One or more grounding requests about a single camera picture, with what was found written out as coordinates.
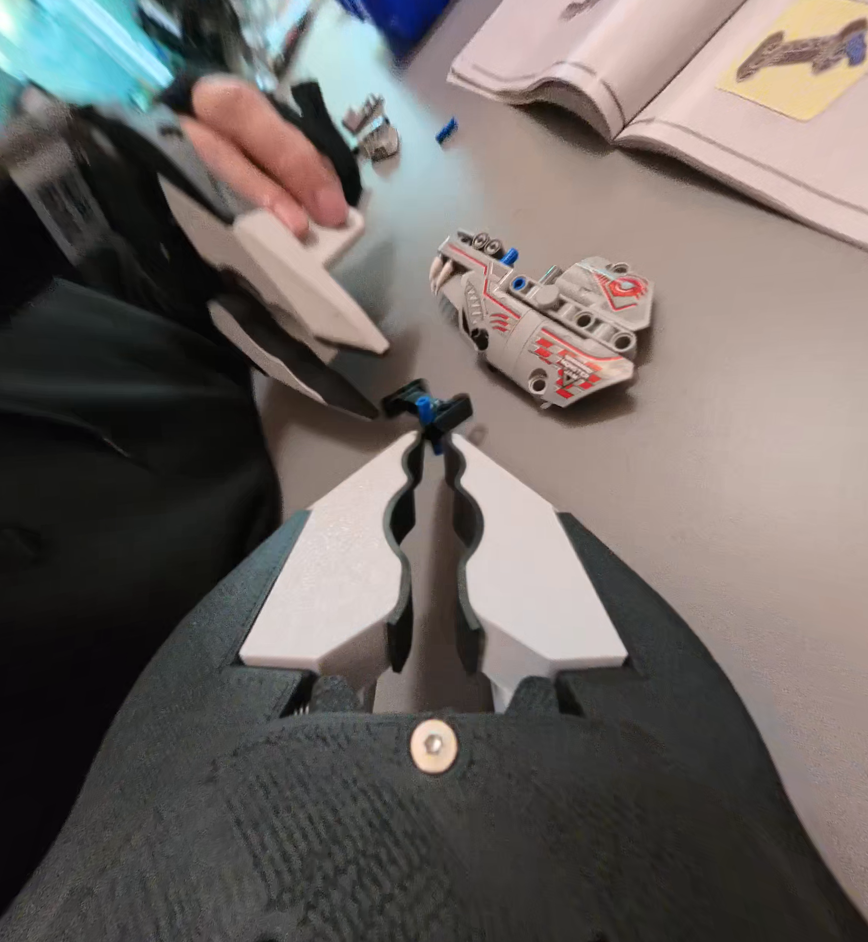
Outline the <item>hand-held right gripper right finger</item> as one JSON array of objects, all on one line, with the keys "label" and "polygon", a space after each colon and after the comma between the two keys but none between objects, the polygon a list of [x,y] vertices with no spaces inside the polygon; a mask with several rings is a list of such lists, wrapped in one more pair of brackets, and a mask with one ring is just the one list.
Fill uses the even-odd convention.
[{"label": "hand-held right gripper right finger", "polygon": [[627,649],[552,503],[479,447],[443,447],[457,569],[457,646],[508,708],[530,677],[622,667]]}]

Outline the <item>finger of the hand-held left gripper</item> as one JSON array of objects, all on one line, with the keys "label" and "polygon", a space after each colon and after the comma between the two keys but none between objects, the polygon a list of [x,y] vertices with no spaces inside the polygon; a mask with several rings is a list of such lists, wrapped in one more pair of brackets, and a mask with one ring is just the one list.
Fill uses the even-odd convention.
[{"label": "finger of the hand-held left gripper", "polygon": [[379,407],[292,336],[263,303],[253,297],[217,297],[208,304],[217,330],[263,374],[310,399],[365,420]]},{"label": "finger of the hand-held left gripper", "polygon": [[204,262],[241,276],[263,303],[286,311],[312,338],[375,355],[388,350],[381,330],[330,272],[364,233],[358,210],[350,208],[340,228],[310,223],[301,240],[267,210],[225,223],[191,199],[168,199],[168,205]]}]

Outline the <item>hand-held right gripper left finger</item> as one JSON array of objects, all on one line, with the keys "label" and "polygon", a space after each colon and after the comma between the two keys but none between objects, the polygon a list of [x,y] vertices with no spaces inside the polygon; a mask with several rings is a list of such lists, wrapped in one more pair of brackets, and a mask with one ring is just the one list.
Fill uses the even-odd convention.
[{"label": "hand-held right gripper left finger", "polygon": [[289,551],[239,650],[244,665],[403,670],[413,601],[401,543],[415,524],[422,473],[423,439],[403,434],[281,529]]}]

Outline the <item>black toy brick frame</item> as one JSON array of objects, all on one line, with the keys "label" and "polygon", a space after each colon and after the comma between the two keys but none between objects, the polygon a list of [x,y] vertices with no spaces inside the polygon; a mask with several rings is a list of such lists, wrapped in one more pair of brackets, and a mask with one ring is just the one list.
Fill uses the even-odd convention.
[{"label": "black toy brick frame", "polygon": [[[426,380],[412,380],[393,393],[384,396],[381,400],[381,411],[386,418],[398,418],[403,415],[411,415],[415,417],[419,423],[415,404],[417,398],[424,394],[436,396],[431,393]],[[436,397],[442,400],[445,406],[440,418],[440,427],[444,432],[442,438],[443,453],[445,439],[453,430],[473,416],[474,409],[470,397],[465,393],[456,394],[451,398]]]}]

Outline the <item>grey toy brick shark head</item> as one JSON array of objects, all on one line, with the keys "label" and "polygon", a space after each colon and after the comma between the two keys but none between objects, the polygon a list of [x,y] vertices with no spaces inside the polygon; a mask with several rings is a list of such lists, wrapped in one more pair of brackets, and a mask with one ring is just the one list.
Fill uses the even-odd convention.
[{"label": "grey toy brick shark head", "polygon": [[633,382],[638,336],[652,325],[653,281],[601,256],[536,278],[517,260],[488,232],[458,230],[429,267],[431,292],[453,308],[478,360],[543,409]]}]

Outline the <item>person's left hand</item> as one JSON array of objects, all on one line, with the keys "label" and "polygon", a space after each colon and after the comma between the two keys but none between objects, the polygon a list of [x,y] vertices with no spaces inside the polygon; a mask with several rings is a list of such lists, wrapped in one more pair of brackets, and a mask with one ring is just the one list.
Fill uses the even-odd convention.
[{"label": "person's left hand", "polygon": [[181,117],[200,159],[240,197],[303,240],[313,222],[339,229],[349,207],[332,163],[262,91],[237,77],[201,78]]}]

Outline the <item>small grey toy brick assembly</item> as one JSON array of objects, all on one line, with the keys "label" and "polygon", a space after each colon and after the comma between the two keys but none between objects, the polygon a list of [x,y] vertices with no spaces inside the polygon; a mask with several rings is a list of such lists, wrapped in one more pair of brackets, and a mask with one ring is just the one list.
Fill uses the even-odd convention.
[{"label": "small grey toy brick assembly", "polygon": [[347,109],[342,126],[353,139],[350,149],[356,157],[379,163],[400,152],[401,137],[380,95],[369,94],[360,105]]}]

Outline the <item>blue storage bin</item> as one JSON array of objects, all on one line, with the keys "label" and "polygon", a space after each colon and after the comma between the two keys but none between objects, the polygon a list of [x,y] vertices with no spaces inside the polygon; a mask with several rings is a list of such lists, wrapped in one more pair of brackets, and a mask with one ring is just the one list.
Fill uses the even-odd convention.
[{"label": "blue storage bin", "polygon": [[452,1],[338,1],[347,13],[369,23],[392,54],[410,56]]}]

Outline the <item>toy brick instruction booklet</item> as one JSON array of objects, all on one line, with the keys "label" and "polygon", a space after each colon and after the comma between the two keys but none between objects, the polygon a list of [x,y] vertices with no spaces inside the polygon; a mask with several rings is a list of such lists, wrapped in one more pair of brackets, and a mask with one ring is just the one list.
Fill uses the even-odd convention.
[{"label": "toy brick instruction booklet", "polygon": [[448,81],[563,107],[868,251],[868,2],[502,2]]}]

